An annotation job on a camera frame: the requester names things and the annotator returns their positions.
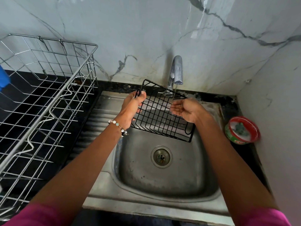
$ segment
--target hand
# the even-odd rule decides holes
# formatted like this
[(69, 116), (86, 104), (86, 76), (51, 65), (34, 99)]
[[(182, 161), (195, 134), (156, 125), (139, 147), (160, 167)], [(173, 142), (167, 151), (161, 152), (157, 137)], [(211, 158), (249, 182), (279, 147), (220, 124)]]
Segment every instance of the hand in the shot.
[(119, 123), (119, 125), (123, 129), (127, 129), (130, 127), (132, 119), (135, 113), (139, 113), (140, 109), (138, 106), (142, 106), (142, 102), (146, 98), (146, 92), (141, 91), (139, 97), (135, 97), (136, 91), (130, 93), (123, 101), (121, 111), (115, 118), (115, 120)]
[(186, 121), (196, 123), (209, 112), (194, 98), (174, 100), (170, 106), (172, 114), (183, 117)]

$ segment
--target blue object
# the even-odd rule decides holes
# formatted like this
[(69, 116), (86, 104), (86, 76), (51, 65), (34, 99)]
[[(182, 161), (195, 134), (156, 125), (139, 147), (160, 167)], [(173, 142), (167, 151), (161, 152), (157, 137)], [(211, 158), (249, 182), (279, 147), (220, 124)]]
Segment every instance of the blue object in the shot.
[(0, 65), (0, 91), (11, 82), (11, 78)]

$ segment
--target left hand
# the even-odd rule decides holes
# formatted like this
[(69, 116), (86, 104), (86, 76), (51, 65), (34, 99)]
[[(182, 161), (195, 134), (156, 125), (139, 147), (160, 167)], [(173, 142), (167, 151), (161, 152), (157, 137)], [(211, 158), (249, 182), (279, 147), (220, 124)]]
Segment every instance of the left hand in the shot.
[(123, 101), (121, 111), (115, 118), (123, 129), (130, 127), (132, 119), (136, 113), (139, 113), (138, 106), (142, 106), (142, 102), (146, 99), (146, 92), (141, 91), (139, 97), (135, 97), (136, 91), (130, 93)]

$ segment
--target sink basin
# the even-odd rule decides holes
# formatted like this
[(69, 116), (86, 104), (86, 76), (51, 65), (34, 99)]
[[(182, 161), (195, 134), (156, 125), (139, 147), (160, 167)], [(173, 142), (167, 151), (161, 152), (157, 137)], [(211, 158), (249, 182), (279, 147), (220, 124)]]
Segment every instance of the sink basin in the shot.
[(208, 199), (219, 190), (197, 130), (190, 143), (129, 128), (116, 147), (114, 171), (132, 192), (162, 199)]

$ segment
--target forearm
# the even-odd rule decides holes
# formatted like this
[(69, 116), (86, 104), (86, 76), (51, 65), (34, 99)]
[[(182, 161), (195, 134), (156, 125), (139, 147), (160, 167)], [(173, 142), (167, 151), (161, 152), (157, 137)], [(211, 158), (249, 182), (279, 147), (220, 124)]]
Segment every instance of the forearm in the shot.
[(277, 205), (254, 172), (231, 146), (210, 114), (196, 122), (229, 212), (238, 225), (241, 214)]
[(88, 148), (50, 180), (30, 203), (53, 206), (64, 217), (65, 224), (70, 224), (81, 209), (120, 136), (121, 131), (116, 125), (108, 125)]

